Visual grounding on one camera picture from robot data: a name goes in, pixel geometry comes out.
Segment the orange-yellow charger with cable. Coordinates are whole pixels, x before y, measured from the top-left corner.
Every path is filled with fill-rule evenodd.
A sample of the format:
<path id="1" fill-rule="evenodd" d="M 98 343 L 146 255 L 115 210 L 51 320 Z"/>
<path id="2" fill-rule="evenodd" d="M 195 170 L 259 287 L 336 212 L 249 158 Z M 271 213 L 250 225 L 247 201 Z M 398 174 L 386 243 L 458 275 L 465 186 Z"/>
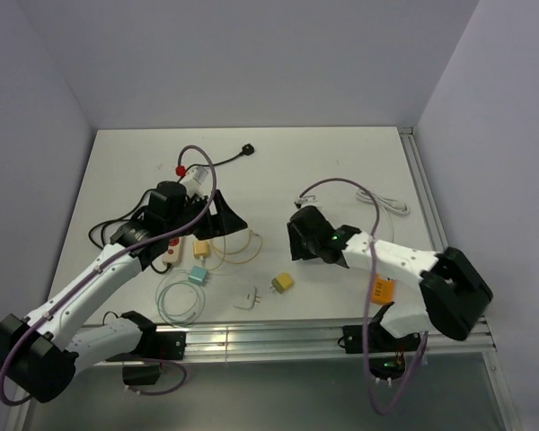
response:
<path id="1" fill-rule="evenodd" d="M 208 241 L 196 240 L 192 244 L 192 254 L 195 259 L 205 260 L 211 254 Z"/>

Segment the beige red power strip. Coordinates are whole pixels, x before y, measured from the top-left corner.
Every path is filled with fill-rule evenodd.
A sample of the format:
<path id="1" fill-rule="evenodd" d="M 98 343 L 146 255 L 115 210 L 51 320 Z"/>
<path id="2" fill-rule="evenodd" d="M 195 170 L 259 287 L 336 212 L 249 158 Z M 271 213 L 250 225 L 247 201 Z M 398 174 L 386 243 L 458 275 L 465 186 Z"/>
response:
<path id="1" fill-rule="evenodd" d="M 166 252 L 162 255 L 161 261 L 165 266 L 177 266 L 181 261 L 183 248 L 183 238 L 174 237 L 168 241 Z"/>

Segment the light teal charger with cable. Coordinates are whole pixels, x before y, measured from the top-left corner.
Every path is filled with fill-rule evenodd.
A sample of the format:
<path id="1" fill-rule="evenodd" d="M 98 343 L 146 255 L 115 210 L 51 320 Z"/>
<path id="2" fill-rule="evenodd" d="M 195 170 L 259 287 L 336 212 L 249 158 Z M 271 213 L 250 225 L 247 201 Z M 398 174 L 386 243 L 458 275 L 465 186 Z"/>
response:
<path id="1" fill-rule="evenodd" d="M 193 266 L 187 275 L 187 280 L 195 286 L 204 287 L 211 279 L 210 271 L 206 268 Z"/>

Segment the yellow two-tone charger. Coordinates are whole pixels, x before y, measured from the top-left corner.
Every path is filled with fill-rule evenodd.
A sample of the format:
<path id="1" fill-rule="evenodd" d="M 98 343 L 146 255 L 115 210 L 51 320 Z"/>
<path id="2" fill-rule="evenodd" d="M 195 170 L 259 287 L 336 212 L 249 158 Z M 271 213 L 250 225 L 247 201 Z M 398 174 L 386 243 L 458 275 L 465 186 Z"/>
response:
<path id="1" fill-rule="evenodd" d="M 288 273 L 280 273 L 271 280 L 271 289 L 280 295 L 284 294 L 294 284 L 293 278 Z"/>

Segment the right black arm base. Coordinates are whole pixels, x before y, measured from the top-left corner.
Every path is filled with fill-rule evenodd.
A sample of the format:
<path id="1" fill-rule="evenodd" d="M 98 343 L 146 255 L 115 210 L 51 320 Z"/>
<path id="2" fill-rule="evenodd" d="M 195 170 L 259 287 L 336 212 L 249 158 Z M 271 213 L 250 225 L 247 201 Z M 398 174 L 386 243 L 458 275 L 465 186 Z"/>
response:
<path id="1" fill-rule="evenodd" d="M 362 325 L 346 325 L 342 327 L 342 335 L 337 344 L 346 354 L 363 354 Z M 406 352 L 414 352 L 421 343 L 419 333 L 395 338 L 381 326 L 381 318 L 375 316 L 367 325 L 368 352 L 385 354 L 371 357 L 369 371 L 380 380 L 397 380 L 404 376 L 407 369 Z"/>

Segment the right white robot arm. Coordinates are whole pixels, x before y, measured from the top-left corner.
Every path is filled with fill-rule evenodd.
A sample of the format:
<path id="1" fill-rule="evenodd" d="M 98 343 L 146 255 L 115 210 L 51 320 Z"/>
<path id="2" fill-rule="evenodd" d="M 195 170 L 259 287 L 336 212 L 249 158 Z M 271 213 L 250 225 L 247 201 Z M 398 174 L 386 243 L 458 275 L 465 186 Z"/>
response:
<path id="1" fill-rule="evenodd" d="M 454 247 L 420 251 L 376 240 L 354 226 L 335 228 L 315 206 L 295 212 L 287 232 L 293 260 L 320 259 L 343 268 L 363 269 L 419 293 L 419 303 L 392 301 L 368 323 L 369 339 L 382 350 L 431 330 L 464 341 L 493 299 L 473 264 Z"/>

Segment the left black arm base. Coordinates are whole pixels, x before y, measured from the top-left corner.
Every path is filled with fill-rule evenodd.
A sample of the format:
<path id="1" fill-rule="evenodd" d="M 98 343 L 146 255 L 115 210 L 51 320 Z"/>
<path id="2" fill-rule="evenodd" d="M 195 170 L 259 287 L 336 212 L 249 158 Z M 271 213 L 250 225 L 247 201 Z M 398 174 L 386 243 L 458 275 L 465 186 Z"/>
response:
<path id="1" fill-rule="evenodd" d="M 180 363 L 184 357 L 186 333 L 184 331 L 158 331 L 142 347 L 123 355 L 123 362 L 140 362 L 140 365 L 123 365 L 122 382 L 130 391 L 145 396 L 158 396 L 180 389 L 188 378 L 187 368 Z M 177 373 L 179 381 L 167 389 L 156 389 L 168 372 Z"/>

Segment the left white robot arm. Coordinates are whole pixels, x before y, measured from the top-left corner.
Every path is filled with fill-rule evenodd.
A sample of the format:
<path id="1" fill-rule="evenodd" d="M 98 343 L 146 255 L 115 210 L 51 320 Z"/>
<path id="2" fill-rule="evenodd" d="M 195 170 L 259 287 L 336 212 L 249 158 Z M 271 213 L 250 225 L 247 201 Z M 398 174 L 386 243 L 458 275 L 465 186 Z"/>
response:
<path id="1" fill-rule="evenodd" d="M 173 238 L 204 241 L 247 229 L 248 224 L 213 189 L 202 196 L 190 184 L 163 181 L 75 280 L 23 318 L 0 322 L 0 400 L 5 380 L 41 403 L 55 399 L 85 368 L 118 355 L 151 356 L 155 324 L 138 312 L 83 332 L 90 316 L 118 289 L 163 255 Z"/>

